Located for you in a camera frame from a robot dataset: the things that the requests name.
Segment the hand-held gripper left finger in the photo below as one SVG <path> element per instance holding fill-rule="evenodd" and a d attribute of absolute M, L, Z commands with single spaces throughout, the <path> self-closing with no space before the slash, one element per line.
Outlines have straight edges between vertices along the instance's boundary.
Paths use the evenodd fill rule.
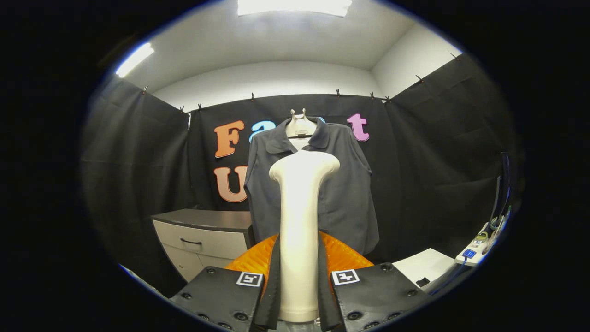
<path fill-rule="evenodd" d="M 215 332 L 266 332 L 280 307 L 279 235 L 256 244 L 225 268 L 207 266 L 171 302 Z"/>

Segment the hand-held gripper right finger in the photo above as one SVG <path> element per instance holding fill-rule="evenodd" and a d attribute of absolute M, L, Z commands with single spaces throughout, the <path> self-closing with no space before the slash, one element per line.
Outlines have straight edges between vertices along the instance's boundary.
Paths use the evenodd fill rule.
<path fill-rule="evenodd" d="M 318 308 L 324 332 L 368 332 L 417 310 L 428 295 L 392 263 L 373 264 L 319 233 Z"/>

